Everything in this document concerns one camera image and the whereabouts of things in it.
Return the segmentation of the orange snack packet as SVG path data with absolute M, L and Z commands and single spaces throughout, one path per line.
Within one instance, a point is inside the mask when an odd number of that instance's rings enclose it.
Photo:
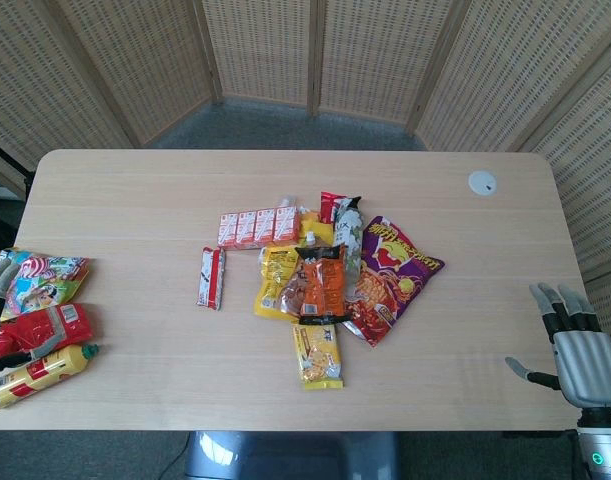
M 296 271 L 279 294 L 279 310 L 301 325 L 349 320 L 345 302 L 345 247 L 297 247 Z

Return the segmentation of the red white snack bar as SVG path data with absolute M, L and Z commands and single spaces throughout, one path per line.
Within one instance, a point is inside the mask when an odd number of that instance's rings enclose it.
M 221 308 L 226 255 L 222 248 L 204 247 L 196 304 L 212 310 Z

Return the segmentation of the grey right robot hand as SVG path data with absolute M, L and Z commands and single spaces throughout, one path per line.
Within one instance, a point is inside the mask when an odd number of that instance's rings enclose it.
M 547 374 L 525 367 L 514 357 L 506 365 L 520 378 L 562 393 L 580 409 L 611 408 L 611 338 L 603 332 L 589 300 L 561 284 L 532 284 L 555 361 Z

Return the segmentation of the small red packet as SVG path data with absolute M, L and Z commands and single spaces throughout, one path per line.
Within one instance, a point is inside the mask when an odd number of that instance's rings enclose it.
M 338 195 L 331 192 L 322 192 L 320 195 L 320 210 L 319 219 L 322 223 L 333 224 L 334 217 L 340 201 L 344 199 L 344 195 Z

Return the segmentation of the white black green pouch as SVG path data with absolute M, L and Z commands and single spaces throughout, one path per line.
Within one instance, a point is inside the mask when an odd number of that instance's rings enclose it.
M 334 214 L 334 246 L 345 247 L 346 279 L 360 274 L 363 217 L 359 209 L 361 196 L 339 199 Z

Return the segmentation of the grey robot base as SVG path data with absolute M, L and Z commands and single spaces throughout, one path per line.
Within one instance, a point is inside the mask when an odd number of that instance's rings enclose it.
M 194 431 L 185 480 L 400 480 L 393 432 Z

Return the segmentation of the orange juice box multipack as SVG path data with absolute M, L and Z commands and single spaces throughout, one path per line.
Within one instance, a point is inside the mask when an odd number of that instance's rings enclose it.
M 296 206 L 226 213 L 220 216 L 217 246 L 257 249 L 296 244 L 300 219 Z

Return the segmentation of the bamboo folding screen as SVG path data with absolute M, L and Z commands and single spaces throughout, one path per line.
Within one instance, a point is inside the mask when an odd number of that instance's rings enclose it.
M 0 0 L 0 182 L 228 97 L 538 153 L 611 333 L 611 0 Z

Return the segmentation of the colourful cartoon candy bag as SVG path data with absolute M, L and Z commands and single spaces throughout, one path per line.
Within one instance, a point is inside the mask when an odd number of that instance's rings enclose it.
M 86 257 L 48 256 L 13 248 L 0 251 L 0 262 L 6 259 L 20 268 L 7 291 L 2 321 L 68 303 L 91 266 Z

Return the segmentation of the yellow snack bag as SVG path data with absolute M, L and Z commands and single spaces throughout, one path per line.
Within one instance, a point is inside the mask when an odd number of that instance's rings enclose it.
M 265 247 L 261 252 L 261 287 L 254 301 L 258 316 L 297 322 L 306 279 L 294 246 Z

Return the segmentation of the small yellow cracker packet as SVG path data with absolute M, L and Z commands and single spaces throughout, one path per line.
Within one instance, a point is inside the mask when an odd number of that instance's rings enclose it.
M 334 325 L 292 325 L 301 385 L 307 390 L 342 389 L 342 363 Z

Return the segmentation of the yellow packet with green end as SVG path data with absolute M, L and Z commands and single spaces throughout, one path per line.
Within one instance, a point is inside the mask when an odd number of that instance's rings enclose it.
M 83 372 L 100 351 L 96 344 L 69 345 L 0 376 L 0 409 Z

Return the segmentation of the yellow pouch with white cap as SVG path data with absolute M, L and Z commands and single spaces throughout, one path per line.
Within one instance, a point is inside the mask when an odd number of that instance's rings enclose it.
M 331 246 L 334 242 L 334 228 L 330 223 L 324 223 L 316 211 L 300 213 L 300 229 L 298 245 L 305 246 Z

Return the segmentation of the purple chips bag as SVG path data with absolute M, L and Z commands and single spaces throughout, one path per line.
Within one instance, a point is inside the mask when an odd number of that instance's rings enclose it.
M 374 347 L 445 262 L 425 254 L 382 215 L 363 230 L 360 260 L 360 275 L 347 303 L 347 328 Z

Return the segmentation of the red foil snack packet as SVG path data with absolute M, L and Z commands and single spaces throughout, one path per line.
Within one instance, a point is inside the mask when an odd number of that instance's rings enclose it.
M 81 305 L 52 306 L 3 322 L 0 325 L 0 358 L 28 354 L 31 359 L 38 359 L 92 337 L 91 323 Z

